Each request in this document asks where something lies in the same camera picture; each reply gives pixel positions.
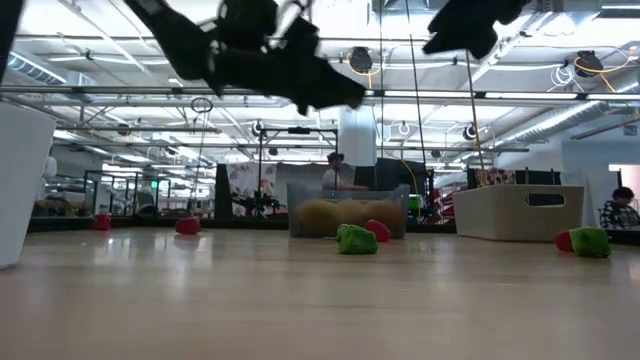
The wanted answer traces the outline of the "black monitor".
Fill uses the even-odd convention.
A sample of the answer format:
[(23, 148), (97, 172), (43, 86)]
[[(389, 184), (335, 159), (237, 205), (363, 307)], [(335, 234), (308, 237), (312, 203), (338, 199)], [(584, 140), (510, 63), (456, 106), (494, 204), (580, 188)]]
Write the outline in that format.
[(378, 158), (375, 165), (375, 189), (391, 191), (401, 184), (410, 186), (412, 194), (425, 195), (428, 189), (428, 172), (420, 162), (395, 158)]

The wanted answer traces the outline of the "floral fabric panel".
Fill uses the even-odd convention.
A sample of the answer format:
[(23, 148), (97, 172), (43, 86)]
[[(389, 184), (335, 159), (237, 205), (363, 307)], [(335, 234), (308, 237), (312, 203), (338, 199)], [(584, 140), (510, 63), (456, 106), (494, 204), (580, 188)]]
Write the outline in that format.
[(475, 179), (478, 187), (516, 184), (516, 172), (500, 168), (476, 169)]
[(255, 192), (274, 196), (277, 175), (276, 164), (235, 163), (227, 166), (230, 190), (232, 194), (253, 198)]

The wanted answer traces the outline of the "overhead bar with light strips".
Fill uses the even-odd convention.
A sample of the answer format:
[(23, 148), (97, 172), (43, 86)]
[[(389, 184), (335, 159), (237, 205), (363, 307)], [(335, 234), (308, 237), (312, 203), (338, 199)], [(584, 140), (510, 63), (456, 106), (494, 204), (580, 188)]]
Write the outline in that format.
[[(114, 86), (0, 86), (0, 93), (125, 94), (125, 95), (213, 95), (206, 87), (114, 87)], [(552, 93), (463, 90), (366, 90), (368, 98), (480, 99), (518, 101), (640, 101), (640, 93)]]

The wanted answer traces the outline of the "white building column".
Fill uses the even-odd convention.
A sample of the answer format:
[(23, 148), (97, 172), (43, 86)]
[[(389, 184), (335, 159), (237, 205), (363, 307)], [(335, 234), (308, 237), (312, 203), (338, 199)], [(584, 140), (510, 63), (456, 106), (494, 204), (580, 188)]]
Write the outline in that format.
[(353, 110), (344, 107), (338, 119), (338, 148), (345, 162), (353, 166), (372, 167), (377, 161), (376, 120), (371, 106)]

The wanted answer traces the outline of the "thin yellow pole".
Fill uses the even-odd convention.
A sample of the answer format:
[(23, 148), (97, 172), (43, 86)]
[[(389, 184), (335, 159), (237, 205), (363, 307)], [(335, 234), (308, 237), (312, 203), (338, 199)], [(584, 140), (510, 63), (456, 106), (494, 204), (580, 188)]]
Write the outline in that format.
[(474, 144), (475, 144), (475, 149), (477, 151), (478, 154), (478, 158), (479, 158), (479, 162), (480, 162), (480, 169), (481, 169), (481, 173), (482, 175), (486, 175), (486, 169), (485, 169), (485, 163), (484, 163), (484, 158), (483, 158), (483, 153), (482, 153), (482, 147), (481, 147), (481, 143), (480, 143), (480, 138), (479, 138), (479, 128), (478, 128), (478, 120), (477, 120), (477, 112), (476, 112), (476, 105), (475, 105), (475, 91), (474, 91), (474, 87), (473, 87), (473, 76), (472, 76), (472, 71), (471, 71), (471, 59), (470, 59), (470, 52), (469, 50), (465, 50), (465, 62), (466, 62), (466, 71), (467, 71), (467, 78), (468, 78), (468, 89), (469, 89), (469, 93), (470, 93), (470, 103), (471, 103), (471, 112), (472, 112), (472, 124), (473, 124), (473, 129), (474, 129)]

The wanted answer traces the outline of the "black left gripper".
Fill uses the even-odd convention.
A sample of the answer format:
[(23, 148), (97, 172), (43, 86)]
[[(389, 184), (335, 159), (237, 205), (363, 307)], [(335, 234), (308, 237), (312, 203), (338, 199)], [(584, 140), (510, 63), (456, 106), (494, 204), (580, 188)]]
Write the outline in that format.
[(209, 72), (217, 70), (216, 58), (227, 50), (271, 55), (300, 73), (301, 93), (270, 68), (226, 67), (219, 71), (219, 80), (264, 96), (289, 99), (300, 115), (306, 115), (309, 107), (360, 107), (365, 87), (316, 56), (319, 29), (303, 17), (313, 1), (286, 0), (280, 6), (275, 0), (221, 0), (209, 31)]

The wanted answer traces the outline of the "thin black pole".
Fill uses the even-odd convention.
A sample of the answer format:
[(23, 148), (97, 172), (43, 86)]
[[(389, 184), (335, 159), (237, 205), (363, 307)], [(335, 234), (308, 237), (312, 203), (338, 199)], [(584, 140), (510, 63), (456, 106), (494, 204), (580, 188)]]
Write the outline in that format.
[(423, 125), (422, 125), (421, 103), (420, 103), (419, 85), (418, 85), (417, 68), (416, 68), (415, 46), (414, 46), (413, 33), (412, 33), (412, 28), (411, 28), (411, 17), (410, 17), (409, 0), (404, 0), (404, 4), (405, 4), (405, 17), (406, 17), (407, 27), (408, 27), (409, 46), (410, 46), (410, 53), (411, 53), (411, 64), (412, 64), (413, 85), (414, 85), (414, 98), (415, 98), (416, 110), (417, 110), (418, 133), (419, 133), (419, 140), (420, 140), (420, 152), (421, 152), (421, 156), (422, 156), (422, 165), (423, 165), (423, 167), (425, 169), (425, 172), (427, 172), (426, 149), (425, 149), (425, 146), (424, 146), (424, 132), (423, 132)]

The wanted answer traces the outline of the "grey translucent plastic basket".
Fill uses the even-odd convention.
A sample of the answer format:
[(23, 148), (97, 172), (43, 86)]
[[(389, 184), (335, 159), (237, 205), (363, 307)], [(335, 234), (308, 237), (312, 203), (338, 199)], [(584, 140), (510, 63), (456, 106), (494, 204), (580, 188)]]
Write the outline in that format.
[(297, 233), (295, 209), (304, 201), (310, 199), (322, 199), (335, 204), (347, 200), (357, 200), (363, 204), (370, 201), (390, 200), (401, 206), (408, 217), (409, 186), (404, 184), (398, 186), (393, 191), (333, 191), (306, 187), (300, 184), (290, 183), (287, 185), (287, 210), (289, 234), (294, 238), (321, 238), (302, 237)]

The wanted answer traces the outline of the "green bell pepper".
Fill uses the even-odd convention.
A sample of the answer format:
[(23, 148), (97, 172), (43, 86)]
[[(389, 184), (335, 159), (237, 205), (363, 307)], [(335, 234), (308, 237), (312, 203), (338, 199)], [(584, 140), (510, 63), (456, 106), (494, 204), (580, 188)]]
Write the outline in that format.
[(569, 231), (572, 248), (580, 257), (608, 258), (611, 255), (608, 234), (600, 228), (584, 227)]
[(341, 224), (336, 233), (338, 252), (343, 255), (372, 255), (378, 251), (373, 232), (358, 225)]

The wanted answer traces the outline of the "orange-tinted lemon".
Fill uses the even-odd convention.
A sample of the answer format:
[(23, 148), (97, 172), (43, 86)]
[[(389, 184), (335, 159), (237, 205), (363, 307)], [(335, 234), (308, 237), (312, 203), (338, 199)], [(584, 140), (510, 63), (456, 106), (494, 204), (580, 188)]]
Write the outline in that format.
[(406, 211), (390, 200), (370, 201), (362, 208), (363, 218), (384, 224), (391, 232), (392, 239), (403, 238), (406, 232)]

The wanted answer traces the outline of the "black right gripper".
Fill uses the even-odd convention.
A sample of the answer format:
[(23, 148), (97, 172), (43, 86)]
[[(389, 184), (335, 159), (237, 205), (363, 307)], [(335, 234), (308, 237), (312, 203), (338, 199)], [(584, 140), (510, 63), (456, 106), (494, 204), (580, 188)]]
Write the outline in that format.
[(498, 41), (492, 27), (495, 22), (508, 25), (517, 19), (530, 0), (450, 0), (456, 21), (472, 29), (463, 44), (454, 21), (439, 12), (428, 25), (431, 38), (422, 48), (424, 54), (466, 49), (475, 59), (486, 57)]

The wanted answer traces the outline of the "person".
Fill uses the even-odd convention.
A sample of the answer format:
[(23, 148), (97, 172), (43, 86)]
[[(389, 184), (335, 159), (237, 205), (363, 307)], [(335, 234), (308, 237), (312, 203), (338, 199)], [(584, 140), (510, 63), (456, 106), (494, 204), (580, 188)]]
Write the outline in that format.
[(365, 186), (346, 184), (341, 180), (340, 168), (344, 158), (344, 154), (338, 152), (332, 152), (327, 156), (329, 168), (322, 176), (322, 189), (337, 191), (366, 191), (367, 187)]
[(600, 209), (600, 225), (609, 230), (640, 229), (640, 214), (631, 206), (634, 192), (628, 187), (619, 187)]

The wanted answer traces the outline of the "black tubular stand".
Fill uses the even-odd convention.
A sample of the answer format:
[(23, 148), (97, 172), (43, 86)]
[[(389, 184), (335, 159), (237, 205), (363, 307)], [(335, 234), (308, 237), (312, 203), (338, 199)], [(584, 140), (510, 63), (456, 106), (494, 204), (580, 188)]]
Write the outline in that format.
[[(325, 133), (332, 133), (335, 136), (335, 138), (338, 138), (338, 135), (339, 135), (339, 131), (337, 129), (320, 129), (320, 128), (309, 128), (309, 127), (302, 127), (302, 126), (287, 127), (285, 131), (288, 134), (294, 134), (294, 135), (309, 135), (311, 133), (318, 133), (319, 135), (324, 135)], [(263, 154), (264, 154), (263, 149), (264, 149), (264, 146), (266, 145), (264, 138), (266, 134), (269, 132), (273, 132), (274, 136), (277, 137), (282, 132), (282, 129), (269, 128), (269, 127), (265, 127), (264, 125), (261, 125), (260, 128), (258, 129), (258, 139), (259, 139), (258, 175), (257, 175), (256, 191), (254, 193), (255, 195), (254, 217), (255, 218), (258, 218), (261, 216), (261, 211), (264, 204), (264, 201), (262, 200), (262, 190), (263, 190), (262, 189), (262, 164), (263, 164)]]

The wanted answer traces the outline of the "white plastic basket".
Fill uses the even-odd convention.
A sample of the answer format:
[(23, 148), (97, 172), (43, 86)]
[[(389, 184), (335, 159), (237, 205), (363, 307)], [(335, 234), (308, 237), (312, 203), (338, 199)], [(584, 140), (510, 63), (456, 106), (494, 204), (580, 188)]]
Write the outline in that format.
[(455, 192), (457, 234), (506, 242), (552, 242), (582, 226), (584, 188), (494, 185)]
[(19, 261), (55, 122), (0, 103), (0, 269)]

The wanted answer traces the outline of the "black upright panel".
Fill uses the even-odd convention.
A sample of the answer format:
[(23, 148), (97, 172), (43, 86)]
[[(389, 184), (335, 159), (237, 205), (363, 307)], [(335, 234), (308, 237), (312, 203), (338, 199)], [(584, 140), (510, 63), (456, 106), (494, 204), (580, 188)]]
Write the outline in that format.
[(233, 218), (231, 188), (225, 164), (218, 164), (216, 167), (214, 213), (216, 220)]

